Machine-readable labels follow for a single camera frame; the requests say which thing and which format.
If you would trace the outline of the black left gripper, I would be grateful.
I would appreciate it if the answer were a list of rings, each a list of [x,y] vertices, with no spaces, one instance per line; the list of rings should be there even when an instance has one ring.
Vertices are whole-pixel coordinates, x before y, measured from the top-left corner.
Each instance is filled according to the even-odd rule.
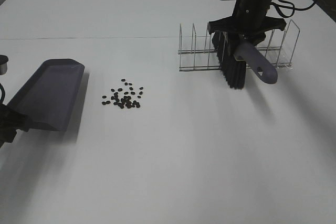
[[[1,104],[1,147],[4,143],[13,142],[17,130],[27,132],[29,125],[30,117]]]

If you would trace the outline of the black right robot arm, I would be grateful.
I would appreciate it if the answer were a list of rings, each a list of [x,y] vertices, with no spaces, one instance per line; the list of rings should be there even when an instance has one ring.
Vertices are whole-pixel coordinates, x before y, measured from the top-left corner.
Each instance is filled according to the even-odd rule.
[[[230,43],[237,43],[240,37],[244,37],[257,45],[266,38],[267,31],[284,30],[288,15],[282,12],[283,9],[288,9],[293,14],[303,12],[314,7],[317,1],[314,0],[308,7],[299,8],[286,0],[278,0],[276,3],[273,0],[235,0],[232,15],[208,22],[207,31],[213,37],[215,49],[224,44],[223,34],[229,36]]]

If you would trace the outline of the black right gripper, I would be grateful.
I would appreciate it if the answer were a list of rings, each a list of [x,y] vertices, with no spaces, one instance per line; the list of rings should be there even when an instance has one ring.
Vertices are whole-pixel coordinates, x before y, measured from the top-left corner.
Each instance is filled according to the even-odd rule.
[[[266,32],[275,29],[284,31],[285,27],[286,21],[283,18],[269,16],[253,19],[238,19],[238,17],[230,16],[207,23],[209,34],[225,32],[242,35],[254,46],[266,39]]]

